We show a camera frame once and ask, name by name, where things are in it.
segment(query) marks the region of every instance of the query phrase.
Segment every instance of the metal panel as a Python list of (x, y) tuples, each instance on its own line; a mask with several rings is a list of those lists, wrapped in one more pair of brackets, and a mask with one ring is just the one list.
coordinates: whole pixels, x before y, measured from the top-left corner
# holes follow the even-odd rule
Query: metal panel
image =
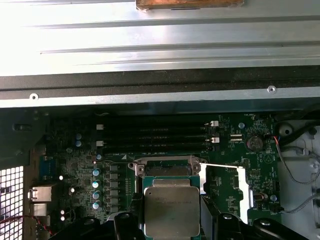
[(22, 240), (24, 219), (24, 167), (17, 166), (0, 170), (0, 239)]
[(30, 98), (0, 100), (0, 108), (24, 108), (24, 107), (53, 107), (53, 106), (83, 106), (83, 105), (113, 105), (113, 104), (143, 104), (143, 103), (169, 103), (182, 102), (192, 104), (194, 102), (207, 101), (251, 101), (254, 105), (257, 100), (267, 100), (269, 107), (272, 100), (320, 98), (320, 87), (292, 87), (276, 88), (274, 92), (268, 89), (246, 89), (225, 91), (194, 91), (194, 92), (169, 92), (154, 94), (123, 94), (123, 95), (92, 95), (73, 97), (48, 97), (41, 98), (32, 93)]
[[(295, 129), (305, 125), (305, 121), (295, 120), (290, 121)], [(290, 146), (297, 146), (303, 149), (308, 149), (314, 153), (320, 153), (320, 127), (315, 127), (317, 134), (313, 137), (307, 132), (299, 139), (290, 143)], [(292, 175), (298, 181), (308, 182), (314, 177), (318, 171), (319, 165), (314, 163), (317, 161), (311, 156), (298, 154), (296, 151), (283, 152), (284, 159), (292, 172)], [(293, 182), (289, 174), (285, 170), (283, 164), (279, 161), (279, 180), (280, 180), (280, 196), (281, 205), (285, 210), (292, 210), (298, 207), (311, 195), (318, 193), (320, 188), (320, 179), (309, 185), (301, 185)], [(320, 239), (319, 213), (320, 208), (317, 204), (318, 200), (309, 202), (302, 210), (293, 214), (283, 214), (282, 223), (287, 227), (297, 231), (310, 240)]]
[(1, 2), (0, 76), (320, 64), (318, 0), (147, 12), (132, 1)]

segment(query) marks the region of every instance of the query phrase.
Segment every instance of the silver metal sheet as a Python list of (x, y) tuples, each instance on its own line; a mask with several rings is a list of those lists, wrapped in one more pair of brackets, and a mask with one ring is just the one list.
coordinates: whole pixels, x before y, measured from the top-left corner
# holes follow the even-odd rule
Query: silver metal sheet
[(200, 233), (199, 189), (188, 179), (154, 180), (144, 190), (144, 233), (154, 239), (190, 239)]
[(32, 202), (51, 202), (54, 200), (54, 188), (56, 184), (32, 187)]
[(30, 205), (30, 213), (36, 217), (44, 217), (47, 216), (48, 206), (47, 203), (35, 203)]
[[(298, 98), (319, 98), (320, 87), (288, 87), (277, 88), (275, 93), (269, 93), (267, 89), (245, 89), (245, 90), (224, 90), (224, 91), (195, 91), (195, 92), (172, 92), (172, 93), (152, 93), (152, 94), (124, 94), (124, 95), (99, 95), (99, 96), (75, 96), (75, 97), (49, 97), (38, 99), (3, 99), (0, 100), (0, 108), (18, 108), (18, 107), (49, 107), (49, 106), (81, 106), (81, 105), (106, 105), (106, 104), (140, 104), (140, 103), (167, 103), (177, 102), (174, 108), (178, 108), (179, 104), (183, 105), (188, 101), (188, 105), (192, 106), (196, 101), (199, 101), (202, 107), (207, 108), (205, 101), (224, 101), (224, 100), (268, 100), (264, 104), (256, 104), (256, 102), (249, 102), (248, 106), (255, 111), (258, 110), (280, 110), (277, 108), (284, 102), (284, 99), (298, 99)], [(281, 100), (277, 104), (271, 105), (271, 100)], [(287, 109), (288, 106), (282, 104), (282, 109)], [(238, 111), (244, 111), (244, 106), (237, 105)], [(186, 108), (180, 110), (182, 113), (190, 113), (193, 110)], [(97, 141), (98, 145), (103, 144), (103, 141)]]
[[(295, 120), (289, 122), (294, 129), (305, 126), (306, 121)], [(315, 127), (317, 134), (312, 139), (309, 133), (304, 133), (299, 139), (290, 143), (290, 146), (297, 146), (308, 149), (314, 153), (320, 153), (320, 127)], [(308, 182), (318, 171), (314, 168), (315, 159), (308, 155), (297, 154), (296, 151), (286, 151), (282, 153), (292, 175), (298, 181)], [(308, 197), (315, 194), (320, 189), (320, 178), (309, 185), (297, 184), (291, 180), (283, 164), (278, 162), (278, 174), (280, 180), (281, 206), (285, 210), (292, 210), (302, 204)], [(309, 202), (302, 210), (293, 214), (283, 214), (282, 223), (288, 228), (303, 235), (309, 240), (320, 239), (320, 209), (317, 201)]]
[(231, 165), (220, 165), (220, 164), (210, 164), (210, 163), (200, 163), (201, 171), (199, 172), (200, 177), (200, 193), (206, 194), (204, 191), (204, 184), (207, 181), (206, 168), (216, 167), (216, 168), (232, 168), (236, 169), (238, 172), (239, 189), (243, 193), (243, 199), (240, 201), (240, 218), (245, 223), (248, 224), (248, 210), (254, 207), (254, 196), (253, 191), (246, 181), (246, 169), (242, 166), (231, 166)]
[[(183, 156), (152, 156), (152, 157), (141, 157), (139, 159), (134, 160), (132, 163), (128, 163), (128, 168), (133, 170), (135, 172), (136, 176), (145, 176), (146, 175), (146, 167), (148, 166), (148, 162), (152, 161), (187, 161), (188, 165), (190, 167), (191, 175), (197, 175), (200, 170), (201, 166), (199, 163), (206, 163), (207, 161), (205, 159), (193, 156), (193, 155), (183, 155)], [(167, 172), (165, 175), (162, 176), (170, 176), (169, 172)]]
[(0, 2), (0, 76), (320, 64), (319, 0), (147, 12), (127, 0)]

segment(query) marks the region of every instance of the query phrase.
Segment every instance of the motherboard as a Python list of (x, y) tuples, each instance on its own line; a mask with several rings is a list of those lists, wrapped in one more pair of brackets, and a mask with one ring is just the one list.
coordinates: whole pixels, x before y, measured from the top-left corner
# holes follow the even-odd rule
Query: motherboard
[[(50, 225), (59, 231), (85, 216), (105, 222), (126, 211), (137, 192), (179, 199), (170, 202), (175, 208), (197, 204), (194, 196), (202, 194), (221, 213), (242, 218), (240, 168), (253, 201), (244, 211), (246, 223), (257, 218), (281, 222), (274, 127), (270, 115), (253, 113), (53, 119), (46, 154), (39, 160), (39, 182), (63, 186)], [(181, 183), (174, 192), (172, 179)], [(154, 199), (146, 198), (150, 206)], [(157, 234), (152, 224), (148, 230)]]

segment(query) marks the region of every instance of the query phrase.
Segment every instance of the capacitor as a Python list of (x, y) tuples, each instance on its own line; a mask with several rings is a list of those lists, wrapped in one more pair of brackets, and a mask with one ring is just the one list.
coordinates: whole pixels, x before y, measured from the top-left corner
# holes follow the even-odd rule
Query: capacitor
[(253, 152), (260, 152), (264, 148), (264, 142), (261, 137), (254, 135), (247, 141), (247, 147)]
[(70, 154), (70, 153), (73, 152), (73, 149), (72, 149), (71, 147), (68, 147), (68, 148), (66, 149), (66, 152), (67, 152), (68, 154)]
[(66, 207), (65, 209), (61, 209), (60, 214), (64, 215), (66, 213), (70, 212), (70, 207)]
[(98, 208), (100, 208), (101, 206), (101, 201), (95, 201), (93, 204), (92, 204), (92, 207), (93, 209), (97, 210)]
[(75, 141), (75, 146), (76, 147), (81, 147), (81, 145), (82, 145), (82, 142), (81, 141)]
[(81, 133), (77, 133), (77, 134), (75, 135), (75, 139), (80, 140), (81, 138), (82, 138)]
[(65, 221), (65, 220), (67, 220), (68, 218), (70, 218), (70, 212), (67, 212), (65, 215), (63, 215), (63, 216), (61, 216), (60, 217), (60, 220), (61, 221)]
[(243, 122), (240, 122), (240, 123), (238, 124), (238, 127), (239, 127), (240, 129), (244, 129), (244, 128), (246, 127), (246, 125), (245, 125)]
[(101, 181), (100, 181), (100, 180), (95, 180), (95, 181), (92, 183), (92, 187), (93, 187), (94, 189), (97, 189), (100, 185), (101, 185)]
[(101, 191), (95, 191), (93, 194), (92, 194), (92, 197), (94, 200), (97, 200), (98, 198), (100, 198), (101, 196)]
[(99, 176), (100, 173), (101, 173), (100, 168), (96, 168), (96, 169), (94, 169), (94, 170), (92, 171), (92, 175), (95, 176), (95, 177)]
[(276, 202), (278, 200), (278, 198), (277, 198), (276, 195), (271, 195), (270, 196), (270, 200), (273, 201), (273, 202)]
[(65, 174), (65, 175), (60, 175), (59, 176), (59, 180), (62, 181), (62, 180), (66, 180), (66, 179), (70, 179), (70, 176)]
[(70, 192), (71, 194), (80, 192), (80, 187), (78, 187), (78, 186), (71, 186), (71, 187), (69, 187), (69, 192)]

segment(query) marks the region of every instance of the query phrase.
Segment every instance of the screw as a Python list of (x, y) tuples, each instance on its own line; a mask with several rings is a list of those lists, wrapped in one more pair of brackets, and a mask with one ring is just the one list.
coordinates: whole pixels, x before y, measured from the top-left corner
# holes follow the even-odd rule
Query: screw
[(200, 170), (200, 165), (196, 163), (195, 165), (193, 165), (192, 169), (193, 171), (198, 172)]
[(260, 220), (260, 223), (263, 225), (263, 226), (270, 226), (271, 223), (267, 220)]
[(224, 214), (224, 215), (223, 215), (223, 218), (226, 219), (226, 220), (231, 220), (231, 219), (232, 219), (232, 215), (230, 215), (230, 214)]
[(268, 89), (267, 89), (268, 93), (270, 94), (275, 94), (276, 91), (277, 91), (277, 88), (275, 86), (269, 86)]
[(244, 129), (245, 126), (246, 126), (246, 125), (245, 125), (243, 122), (240, 122), (239, 125), (238, 125), (238, 127), (239, 127), (240, 129)]

